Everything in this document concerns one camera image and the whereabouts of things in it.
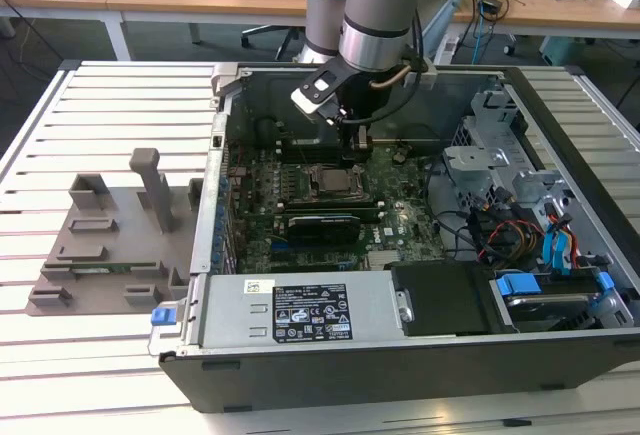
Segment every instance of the desk leg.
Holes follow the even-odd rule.
[[[189,33],[191,34],[191,43],[198,45],[202,41],[200,39],[200,26],[197,23],[189,24]]]
[[[111,40],[111,46],[116,54],[116,59],[120,62],[131,61],[131,52],[129,45],[127,44],[127,26],[122,20],[122,16],[119,12],[112,12],[110,17],[104,21],[109,33],[109,39]]]

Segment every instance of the sticker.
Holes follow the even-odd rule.
[[[245,280],[244,293],[271,293],[275,280]]]
[[[246,283],[260,281],[267,280],[247,280]],[[353,339],[346,285],[296,285],[272,286],[272,288],[272,333],[276,342],[327,342]]]

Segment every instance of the motherboard chip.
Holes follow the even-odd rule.
[[[347,170],[322,170],[320,175],[320,193],[349,192],[351,190],[351,177]]]
[[[363,194],[362,178],[357,168],[324,168],[315,165],[309,168],[309,183],[312,197],[339,198]]]

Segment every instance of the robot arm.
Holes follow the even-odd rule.
[[[318,112],[330,123],[354,127],[369,125],[400,108],[385,107],[391,89],[385,82],[393,80],[399,70],[407,73],[399,65],[412,23],[414,47],[419,45],[421,27],[415,17],[418,0],[308,1],[309,48],[333,58],[292,94],[298,108],[306,114]],[[421,67],[416,70],[419,83]]]

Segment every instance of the floor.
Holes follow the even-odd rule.
[[[14,20],[16,36],[0,40],[0,154],[11,140],[40,98],[46,82],[36,80],[34,69],[11,61],[10,55],[35,65],[52,75],[59,61],[21,21]],[[35,28],[67,59],[114,60],[114,54],[102,24],[91,21],[37,20]],[[284,32],[261,34],[252,39],[253,48],[240,46],[238,25],[201,26],[200,45],[190,42],[185,24],[131,23],[130,43],[137,60],[159,61],[270,61],[282,42]],[[520,37],[513,56],[503,53],[507,39],[495,36],[487,46],[481,63],[491,65],[543,65],[538,53],[539,37]],[[292,41],[283,60],[290,59],[302,47],[302,41]],[[473,49],[462,47],[454,62],[470,63]],[[574,54],[571,65],[581,67],[598,88],[617,103],[629,84],[640,75],[640,46],[627,41],[596,41],[582,45]],[[622,113],[635,126],[640,124],[640,85],[634,87],[621,107]]]

